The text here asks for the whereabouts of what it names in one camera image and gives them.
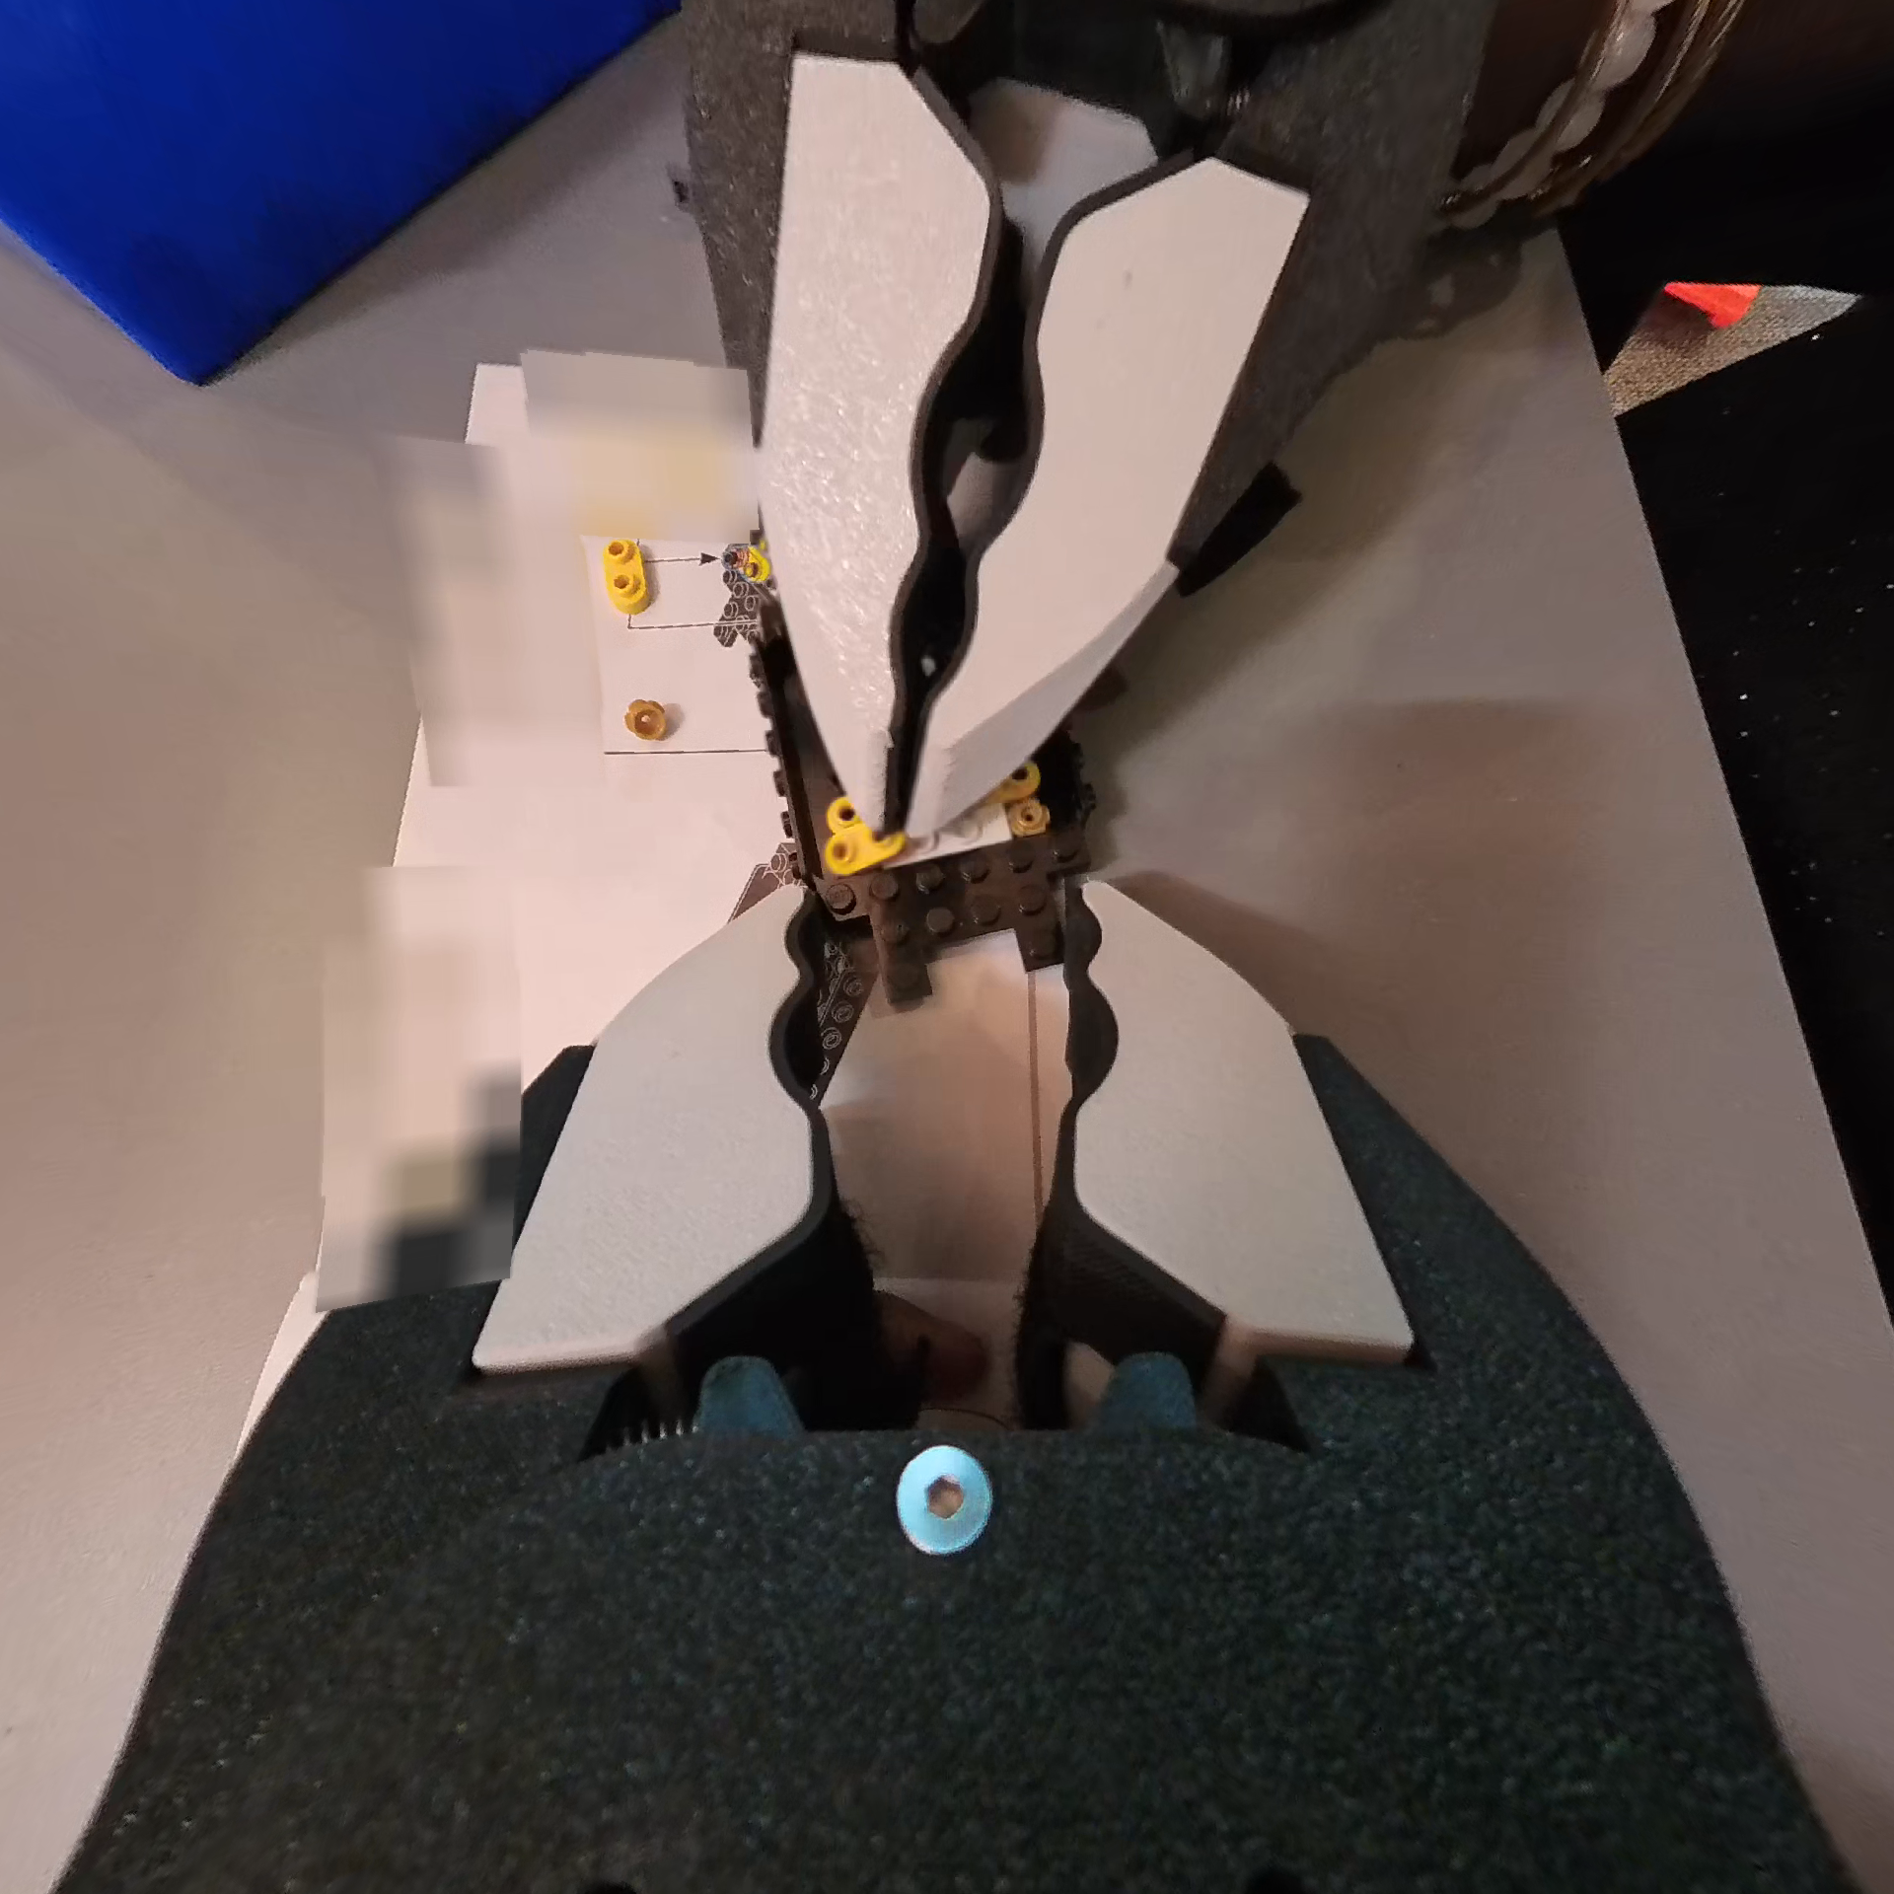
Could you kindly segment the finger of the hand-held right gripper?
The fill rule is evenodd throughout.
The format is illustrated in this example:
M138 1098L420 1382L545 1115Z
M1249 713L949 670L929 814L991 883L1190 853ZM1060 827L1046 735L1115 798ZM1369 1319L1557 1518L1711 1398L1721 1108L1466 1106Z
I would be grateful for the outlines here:
M920 725L908 821L1028 762L1178 579L1172 551L1310 210L1225 157L1121 180L1054 232L1028 324L1030 468L969 567L969 626Z
M760 441L762 524L817 735L900 829L898 632L927 545L929 409L998 249L989 161L924 74L791 58Z

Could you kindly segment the instruction sheet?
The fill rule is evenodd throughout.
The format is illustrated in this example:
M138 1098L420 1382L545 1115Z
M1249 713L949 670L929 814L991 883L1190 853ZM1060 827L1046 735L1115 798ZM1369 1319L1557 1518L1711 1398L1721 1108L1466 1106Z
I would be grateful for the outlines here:
M602 1033L758 904L811 904L815 993L787 1029L833 1165L817 1234L637 1360L673 1415L722 1358L807 1398L890 1376L924 1421L1022 1423L1012 1366L1050 1186L1044 1076L1064 977L1014 936L937 956L894 1007L787 881L748 640L722 553L764 539L722 372L610 354L482 366L464 445L397 441L395 518L424 707L393 865L330 962L324 1315L509 1277Z

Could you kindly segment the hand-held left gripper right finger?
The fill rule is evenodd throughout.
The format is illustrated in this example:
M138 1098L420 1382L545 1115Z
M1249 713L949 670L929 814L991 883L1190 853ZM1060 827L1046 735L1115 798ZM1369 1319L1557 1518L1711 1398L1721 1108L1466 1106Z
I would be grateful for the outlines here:
M1105 1362L1401 1362L1413 1330L1285 1019L1123 889L1066 908L1040 1323Z

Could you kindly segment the blue box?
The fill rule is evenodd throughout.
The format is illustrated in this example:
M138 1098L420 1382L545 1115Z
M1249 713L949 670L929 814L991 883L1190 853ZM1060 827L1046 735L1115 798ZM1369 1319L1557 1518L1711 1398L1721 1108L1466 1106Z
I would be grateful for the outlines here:
M6 3L4 230L203 383L675 13Z

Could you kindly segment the black toy brick model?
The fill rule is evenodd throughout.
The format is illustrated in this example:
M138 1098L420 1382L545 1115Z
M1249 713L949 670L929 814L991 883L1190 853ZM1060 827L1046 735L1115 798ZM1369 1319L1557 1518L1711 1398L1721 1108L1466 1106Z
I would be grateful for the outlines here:
M845 796L797 675L785 616L760 533L722 551L728 602L722 646L748 642L748 672L764 721L783 845L776 865L813 892L829 938L880 977L890 1005L933 991L937 956L987 936L1012 936L1026 971L1064 958L1062 885L1089 863L1095 792L1068 727L1058 729L975 808L860 875L827 873L827 810Z

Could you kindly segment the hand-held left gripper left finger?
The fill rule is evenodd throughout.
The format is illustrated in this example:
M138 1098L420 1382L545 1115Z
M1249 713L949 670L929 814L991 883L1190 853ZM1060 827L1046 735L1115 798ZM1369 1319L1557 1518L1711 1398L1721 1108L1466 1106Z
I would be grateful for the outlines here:
M789 1027L823 950L811 904L758 904L600 1033L472 1364L635 1362L760 1283L835 1198Z

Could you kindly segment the grey felt mat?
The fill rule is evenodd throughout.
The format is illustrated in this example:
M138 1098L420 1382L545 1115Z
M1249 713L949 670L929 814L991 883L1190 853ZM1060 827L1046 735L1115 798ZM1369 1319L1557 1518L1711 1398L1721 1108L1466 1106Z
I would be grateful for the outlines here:
M1762 297L1746 320L1726 330L1711 330L1663 291L1602 374L1612 415L1624 417L1717 372L1754 360L1839 320L1857 303L1859 297L1815 287L1762 287Z

